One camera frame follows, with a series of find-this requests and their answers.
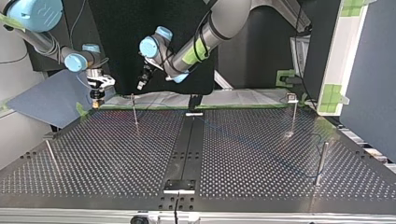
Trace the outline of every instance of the metal plate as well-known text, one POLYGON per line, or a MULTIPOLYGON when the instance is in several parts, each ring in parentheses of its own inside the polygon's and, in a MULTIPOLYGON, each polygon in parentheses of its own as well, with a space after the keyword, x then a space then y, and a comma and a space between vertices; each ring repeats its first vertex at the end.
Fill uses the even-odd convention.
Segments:
POLYGON ((195 210, 396 214, 395 175, 326 119, 298 110, 293 123, 292 113, 206 111, 195 210), (325 141, 330 150, 321 186, 314 187, 325 141))
POLYGON ((0 197, 155 201, 162 194, 183 116, 174 111, 141 111, 138 117, 136 126, 133 111, 94 113, 50 142, 56 161, 42 147, 1 177, 0 197))
POLYGON ((137 130, 132 111, 100 111, 51 142, 56 162, 43 144, 0 171, 0 207, 396 215, 394 173, 326 119, 292 113, 147 111, 137 130), (176 176, 195 195, 162 194, 176 176))

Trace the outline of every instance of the metal rod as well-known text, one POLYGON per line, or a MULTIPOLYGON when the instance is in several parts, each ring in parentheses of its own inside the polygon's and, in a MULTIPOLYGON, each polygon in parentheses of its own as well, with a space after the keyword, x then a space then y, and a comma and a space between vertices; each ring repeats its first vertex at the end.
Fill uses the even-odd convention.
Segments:
POLYGON ((48 147, 48 149, 49 149, 49 154, 50 154, 51 158, 52 158, 53 160, 55 160, 55 155, 53 154, 52 147, 50 146, 50 141, 49 141, 49 140, 46 140, 46 143, 47 143, 47 147, 48 147))
POLYGON ((297 114, 297 104, 298 104, 298 102, 294 104, 294 112, 293 112, 293 124, 294 124, 294 121, 296 120, 296 114, 297 114))
POLYGON ((136 115, 136 106, 135 106, 135 102, 134 102, 134 94, 131 94, 131 104, 132 104, 132 108, 134 109, 134 124, 138 125, 139 122, 137 121, 137 115, 136 115))
POLYGON ((314 182, 315 186, 320 186, 320 179, 322 178, 322 175, 323 175, 323 169, 324 169, 324 164, 326 163, 326 157, 327 157, 328 149, 329 149, 329 143, 325 142, 323 144, 322 153, 320 155, 318 173, 317 173, 317 177, 315 178, 315 182, 314 182))

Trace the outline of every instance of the metal post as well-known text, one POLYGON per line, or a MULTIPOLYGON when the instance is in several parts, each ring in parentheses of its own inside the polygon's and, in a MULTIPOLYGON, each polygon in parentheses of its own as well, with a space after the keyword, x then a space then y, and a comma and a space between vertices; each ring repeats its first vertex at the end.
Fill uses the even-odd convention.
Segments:
POLYGON ((48 147, 48 149, 49 149, 49 154, 50 154, 51 158, 52 158, 53 160, 55 160, 55 155, 53 154, 52 147, 50 146, 50 141, 49 141, 49 140, 46 140, 46 143, 47 143, 47 147, 48 147))
POLYGON ((320 179, 323 176, 323 169, 324 169, 324 164, 326 163, 326 157, 327 157, 327 151, 329 150, 329 143, 325 142, 323 144, 323 149, 322 149, 322 153, 320 155, 320 162, 319 162, 319 166, 318 166, 318 173, 317 173, 317 177, 315 178, 315 182, 314 185, 315 186, 320 186, 320 179))

